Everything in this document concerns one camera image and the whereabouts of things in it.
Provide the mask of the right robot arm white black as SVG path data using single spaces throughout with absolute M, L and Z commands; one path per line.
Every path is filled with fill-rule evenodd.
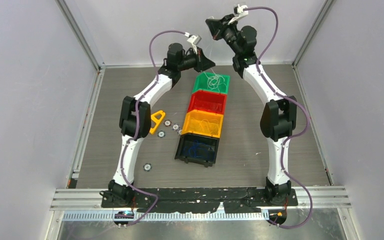
M 288 170 L 289 150 L 286 139 L 296 128 L 297 106 L 293 103 L 296 98 L 292 95 L 284 99 L 284 93 L 265 73 L 255 53 L 257 31 L 252 26 L 238 29 L 233 14 L 221 19 L 208 18 L 205 23 L 214 40 L 224 40 L 233 50 L 234 70 L 254 89 L 264 104 L 259 123 L 269 151 L 264 198 L 271 205 L 284 203 L 292 191 L 290 177 L 285 173 Z

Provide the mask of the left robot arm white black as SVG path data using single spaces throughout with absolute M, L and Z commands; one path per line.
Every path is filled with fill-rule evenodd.
M 121 207 L 128 207 L 133 202 L 137 192 L 133 185 L 135 165 L 141 144 L 151 130 L 152 107 L 177 84 L 182 71 L 194 69 L 200 73 L 215 65 L 202 48 L 193 46 L 185 50 L 180 43 L 172 43 L 150 84 L 135 96 L 123 99 L 119 118 L 121 150 L 108 189 L 101 192 L 103 200 Z

